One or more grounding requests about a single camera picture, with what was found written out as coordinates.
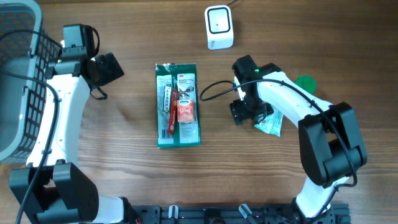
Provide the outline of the teal wet wipes pack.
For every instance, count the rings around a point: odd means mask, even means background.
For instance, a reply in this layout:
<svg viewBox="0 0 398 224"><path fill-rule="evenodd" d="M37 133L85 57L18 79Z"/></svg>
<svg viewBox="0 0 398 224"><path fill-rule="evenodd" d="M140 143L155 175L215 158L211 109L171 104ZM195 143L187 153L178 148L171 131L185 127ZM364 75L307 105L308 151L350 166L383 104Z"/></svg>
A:
<svg viewBox="0 0 398 224"><path fill-rule="evenodd" d="M266 134L280 137L284 115L278 109L272 109L274 112L267 116L260 116L254 127Z"/></svg>

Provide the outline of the green lidded small jar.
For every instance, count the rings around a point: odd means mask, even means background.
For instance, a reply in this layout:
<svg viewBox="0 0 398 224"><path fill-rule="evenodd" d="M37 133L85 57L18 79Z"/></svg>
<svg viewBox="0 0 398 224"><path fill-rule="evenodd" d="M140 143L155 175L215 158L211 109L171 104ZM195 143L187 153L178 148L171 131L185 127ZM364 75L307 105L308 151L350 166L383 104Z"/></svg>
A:
<svg viewBox="0 0 398 224"><path fill-rule="evenodd" d="M314 94L317 90L315 79L309 75L301 75L297 77L294 83L310 94Z"/></svg>

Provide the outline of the orange tissue pack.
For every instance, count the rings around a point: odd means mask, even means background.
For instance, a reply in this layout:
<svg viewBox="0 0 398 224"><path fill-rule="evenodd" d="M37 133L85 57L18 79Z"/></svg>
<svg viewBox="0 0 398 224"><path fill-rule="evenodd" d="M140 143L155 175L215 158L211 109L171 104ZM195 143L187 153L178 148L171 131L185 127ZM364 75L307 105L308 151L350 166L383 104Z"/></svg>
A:
<svg viewBox="0 0 398 224"><path fill-rule="evenodd" d="M177 119L179 123L192 123L195 121L195 104L192 99L177 101Z"/></svg>

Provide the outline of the green white candy bar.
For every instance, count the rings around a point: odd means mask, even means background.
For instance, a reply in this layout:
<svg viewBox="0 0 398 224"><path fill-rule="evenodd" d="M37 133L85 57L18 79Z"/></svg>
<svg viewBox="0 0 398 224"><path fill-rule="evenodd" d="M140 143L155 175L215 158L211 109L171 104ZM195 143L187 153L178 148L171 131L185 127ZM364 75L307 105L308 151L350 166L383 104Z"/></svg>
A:
<svg viewBox="0 0 398 224"><path fill-rule="evenodd" d="M163 106L162 106L162 114L166 115L170 113L170 107L171 107L171 99L172 99L172 91L173 91L173 86L172 85L166 85L164 88L164 101L163 101Z"/></svg>

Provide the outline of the green glove package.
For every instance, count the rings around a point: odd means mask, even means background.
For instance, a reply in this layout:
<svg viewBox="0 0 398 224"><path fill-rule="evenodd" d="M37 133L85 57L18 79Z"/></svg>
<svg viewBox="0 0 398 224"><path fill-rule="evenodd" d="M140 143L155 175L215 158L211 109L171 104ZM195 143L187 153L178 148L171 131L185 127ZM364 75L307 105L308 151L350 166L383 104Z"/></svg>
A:
<svg viewBox="0 0 398 224"><path fill-rule="evenodd" d="M194 63L163 63L155 66L155 87L157 93L157 147L190 147L201 144L197 96L197 68ZM172 85L178 89L178 100L194 101L195 121L179 123L176 119L175 132L168 131L170 114L162 114L164 88Z"/></svg>

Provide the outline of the red Nescafe coffee stick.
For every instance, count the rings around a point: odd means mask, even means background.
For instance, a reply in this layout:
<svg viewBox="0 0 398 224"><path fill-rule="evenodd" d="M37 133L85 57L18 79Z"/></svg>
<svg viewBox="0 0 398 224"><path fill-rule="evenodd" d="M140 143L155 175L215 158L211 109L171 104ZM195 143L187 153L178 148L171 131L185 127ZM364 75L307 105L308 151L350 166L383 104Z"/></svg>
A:
<svg viewBox="0 0 398 224"><path fill-rule="evenodd" d="M177 119L177 101L178 101L178 89L174 88L172 92L172 100L170 106L170 118L168 131L173 136L175 132L175 123Z"/></svg>

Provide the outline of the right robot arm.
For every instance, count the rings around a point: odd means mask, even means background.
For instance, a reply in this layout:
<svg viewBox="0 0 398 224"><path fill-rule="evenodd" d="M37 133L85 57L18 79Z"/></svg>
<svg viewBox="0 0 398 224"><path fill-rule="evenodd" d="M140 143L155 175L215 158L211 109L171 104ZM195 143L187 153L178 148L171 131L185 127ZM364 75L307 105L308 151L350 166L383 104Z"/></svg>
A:
<svg viewBox="0 0 398 224"><path fill-rule="evenodd" d="M230 110L237 125L280 111L297 127L307 179L295 204L306 221L321 219L339 188L356 185L356 172L368 160L354 109L313 96L277 65L259 67L250 55L237 59L232 71L239 98Z"/></svg>

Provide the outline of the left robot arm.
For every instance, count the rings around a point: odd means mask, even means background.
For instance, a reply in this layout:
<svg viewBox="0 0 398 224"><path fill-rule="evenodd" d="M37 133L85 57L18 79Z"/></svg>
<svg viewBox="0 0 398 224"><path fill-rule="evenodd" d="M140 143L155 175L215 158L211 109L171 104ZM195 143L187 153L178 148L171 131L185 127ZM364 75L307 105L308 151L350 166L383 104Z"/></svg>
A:
<svg viewBox="0 0 398 224"><path fill-rule="evenodd" d="M39 127L26 167L13 170L9 186L20 204L16 222L134 223L138 216L124 197L107 197L78 166L83 110L93 90L123 76L109 53L101 55L98 31L88 25L63 28L63 42L39 81L45 105L28 113Z"/></svg>

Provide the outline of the white barcode scanner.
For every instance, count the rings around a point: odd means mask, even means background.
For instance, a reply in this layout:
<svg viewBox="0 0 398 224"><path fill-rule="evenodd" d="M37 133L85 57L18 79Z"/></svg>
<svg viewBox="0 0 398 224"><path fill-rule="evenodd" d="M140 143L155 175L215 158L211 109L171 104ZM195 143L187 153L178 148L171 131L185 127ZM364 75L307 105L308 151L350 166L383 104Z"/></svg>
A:
<svg viewBox="0 0 398 224"><path fill-rule="evenodd" d="M229 6L210 6L205 9L204 16L208 48L210 50L230 48L234 42L234 32Z"/></svg>

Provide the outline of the grey plastic mesh basket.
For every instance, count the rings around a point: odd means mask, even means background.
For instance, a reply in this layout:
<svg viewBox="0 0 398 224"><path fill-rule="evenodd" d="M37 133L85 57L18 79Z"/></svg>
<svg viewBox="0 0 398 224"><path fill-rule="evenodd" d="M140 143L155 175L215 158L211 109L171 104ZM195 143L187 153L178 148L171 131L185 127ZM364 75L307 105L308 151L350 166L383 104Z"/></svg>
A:
<svg viewBox="0 0 398 224"><path fill-rule="evenodd" d="M1 162L23 163L44 112L44 71L61 46L50 40L35 1L1 1Z"/></svg>

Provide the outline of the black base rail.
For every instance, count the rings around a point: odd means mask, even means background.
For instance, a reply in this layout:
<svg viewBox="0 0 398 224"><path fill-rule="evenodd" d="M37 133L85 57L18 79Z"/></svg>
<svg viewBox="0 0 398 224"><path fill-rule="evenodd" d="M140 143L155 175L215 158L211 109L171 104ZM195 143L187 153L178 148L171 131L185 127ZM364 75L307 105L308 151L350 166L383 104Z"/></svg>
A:
<svg viewBox="0 0 398 224"><path fill-rule="evenodd" d="M351 215L347 204L333 204L316 220L305 218L291 204L232 207L169 207L132 206L127 222L132 224L212 224L212 223L319 223L350 224Z"/></svg>

